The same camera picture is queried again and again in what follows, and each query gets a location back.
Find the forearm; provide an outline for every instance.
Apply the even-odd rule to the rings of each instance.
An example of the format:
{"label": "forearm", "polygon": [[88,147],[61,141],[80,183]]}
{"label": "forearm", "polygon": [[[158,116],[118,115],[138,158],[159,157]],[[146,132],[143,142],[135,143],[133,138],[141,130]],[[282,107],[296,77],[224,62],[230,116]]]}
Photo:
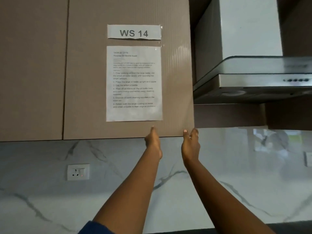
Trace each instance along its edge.
{"label": "forearm", "polygon": [[185,161],[194,187],[220,234],[274,234],[198,161]]}
{"label": "forearm", "polygon": [[116,234],[142,233],[159,163],[159,150],[146,148],[137,165],[106,201],[94,221]]}

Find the range hood chimney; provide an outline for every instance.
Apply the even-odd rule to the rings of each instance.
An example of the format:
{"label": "range hood chimney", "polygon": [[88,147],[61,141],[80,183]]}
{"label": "range hood chimney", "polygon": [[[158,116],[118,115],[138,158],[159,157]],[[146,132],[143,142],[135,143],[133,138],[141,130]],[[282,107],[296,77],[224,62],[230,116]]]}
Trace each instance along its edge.
{"label": "range hood chimney", "polygon": [[195,28],[194,104],[312,93],[312,57],[283,57],[276,0],[212,0]]}

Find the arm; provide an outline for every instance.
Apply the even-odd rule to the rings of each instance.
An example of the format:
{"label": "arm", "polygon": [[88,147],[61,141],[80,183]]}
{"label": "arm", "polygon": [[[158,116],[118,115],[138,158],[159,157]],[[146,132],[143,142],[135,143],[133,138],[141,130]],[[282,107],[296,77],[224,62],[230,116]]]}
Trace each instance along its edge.
{"label": "arm", "polygon": [[160,140],[154,127],[145,141],[146,150],[137,165],[93,219],[116,234],[143,232],[158,163],[162,158]]}
{"label": "arm", "polygon": [[194,187],[218,233],[274,234],[274,232],[231,195],[198,160],[198,130],[184,130],[182,158]]}

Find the beige cabinet door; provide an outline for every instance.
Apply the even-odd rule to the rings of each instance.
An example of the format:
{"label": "beige cabinet door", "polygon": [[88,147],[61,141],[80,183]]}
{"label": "beige cabinet door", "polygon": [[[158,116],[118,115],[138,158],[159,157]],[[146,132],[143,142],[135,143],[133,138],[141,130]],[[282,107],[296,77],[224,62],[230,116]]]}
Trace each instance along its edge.
{"label": "beige cabinet door", "polygon": [[62,139],[68,0],[0,0],[0,141]]}
{"label": "beige cabinet door", "polygon": [[[64,139],[181,136],[194,126],[188,0],[70,0]],[[107,39],[107,25],[161,25],[161,40]],[[162,121],[106,122],[106,47],[161,46]]]}

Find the white marble wall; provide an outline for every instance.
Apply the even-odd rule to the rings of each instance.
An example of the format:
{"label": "white marble wall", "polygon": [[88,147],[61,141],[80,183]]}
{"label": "white marble wall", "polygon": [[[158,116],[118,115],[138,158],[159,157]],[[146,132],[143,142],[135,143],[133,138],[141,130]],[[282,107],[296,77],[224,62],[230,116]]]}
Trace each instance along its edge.
{"label": "white marble wall", "polygon": [[[312,168],[303,156],[312,151],[312,132],[221,128],[199,134],[201,162],[261,220],[312,219]],[[213,227],[183,165],[182,138],[161,143],[144,233]],[[0,143],[1,233],[77,233],[144,149],[143,139]],[[77,163],[90,163],[90,180],[66,181],[67,165]]]}

